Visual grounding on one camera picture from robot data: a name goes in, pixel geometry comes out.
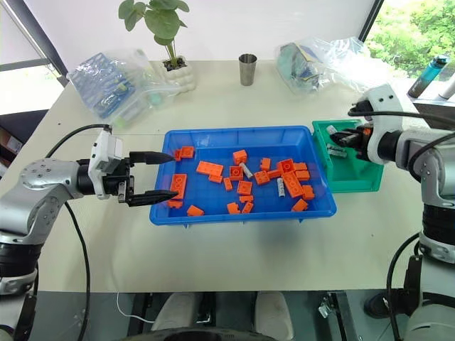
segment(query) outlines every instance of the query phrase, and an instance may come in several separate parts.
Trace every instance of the bottle cap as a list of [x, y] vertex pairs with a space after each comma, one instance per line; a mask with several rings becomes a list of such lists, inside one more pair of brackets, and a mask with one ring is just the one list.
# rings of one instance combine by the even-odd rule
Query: bottle cap
[[435, 55], [433, 58], [433, 63], [439, 67], [444, 67], [449, 61], [450, 58], [448, 55]]

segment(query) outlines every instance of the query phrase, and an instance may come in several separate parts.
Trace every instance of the green tree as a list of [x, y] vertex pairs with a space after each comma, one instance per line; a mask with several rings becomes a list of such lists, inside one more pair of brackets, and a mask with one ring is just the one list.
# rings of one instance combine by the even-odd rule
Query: green tree
[[[419, 0], [391, 6], [385, 4], [372, 27], [367, 46], [380, 58], [409, 77], [416, 77], [437, 54], [455, 58], [455, 0]], [[441, 73], [448, 79], [455, 60]]]

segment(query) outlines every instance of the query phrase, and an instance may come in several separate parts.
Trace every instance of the robotic arm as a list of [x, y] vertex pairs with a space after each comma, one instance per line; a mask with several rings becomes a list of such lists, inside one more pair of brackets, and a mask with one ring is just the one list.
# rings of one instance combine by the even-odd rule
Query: robotic arm
[[0, 340], [27, 340], [36, 297], [29, 293], [36, 264], [53, 223], [67, 200], [115, 195], [128, 206], [153, 205], [176, 192], [150, 190], [134, 194], [135, 163], [148, 165], [174, 158], [152, 151], [130, 152], [122, 159], [122, 141], [103, 130], [90, 159], [58, 161], [44, 158], [26, 166], [17, 184], [0, 198]]
[[354, 148], [357, 157], [384, 164], [394, 161], [409, 171], [422, 189], [423, 230], [412, 256], [404, 294], [413, 311], [406, 340], [453, 340], [455, 334], [455, 141], [443, 141], [448, 131], [409, 129], [402, 118], [371, 116], [380, 112], [416, 112], [408, 98], [399, 98], [389, 85], [370, 90], [351, 109], [370, 122], [331, 135], [339, 146]]

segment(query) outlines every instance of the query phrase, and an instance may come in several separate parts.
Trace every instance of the plastic bag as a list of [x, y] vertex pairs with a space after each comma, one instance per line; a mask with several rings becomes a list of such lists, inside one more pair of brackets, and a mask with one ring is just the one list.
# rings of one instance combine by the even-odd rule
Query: plastic bag
[[393, 68], [370, 57], [357, 38], [334, 40], [306, 38], [279, 48], [277, 69], [292, 92], [308, 93], [333, 83], [363, 93], [392, 77]]
[[172, 102], [180, 86], [160, 76], [142, 50], [98, 53], [68, 74], [98, 121], [125, 126], [150, 108]]

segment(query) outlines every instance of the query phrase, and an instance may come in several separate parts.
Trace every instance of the green plastic bin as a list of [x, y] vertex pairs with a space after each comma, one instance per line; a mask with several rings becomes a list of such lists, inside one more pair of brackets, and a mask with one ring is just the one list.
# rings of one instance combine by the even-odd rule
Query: green plastic bin
[[347, 128], [355, 128], [361, 123], [359, 119], [313, 121], [313, 140], [332, 193], [375, 192], [379, 190], [384, 166], [359, 160], [355, 157], [357, 152], [352, 148], [346, 148], [348, 154], [346, 158], [339, 158], [327, 153], [326, 145], [334, 144], [326, 130], [327, 126], [332, 125], [336, 130], [341, 131]]

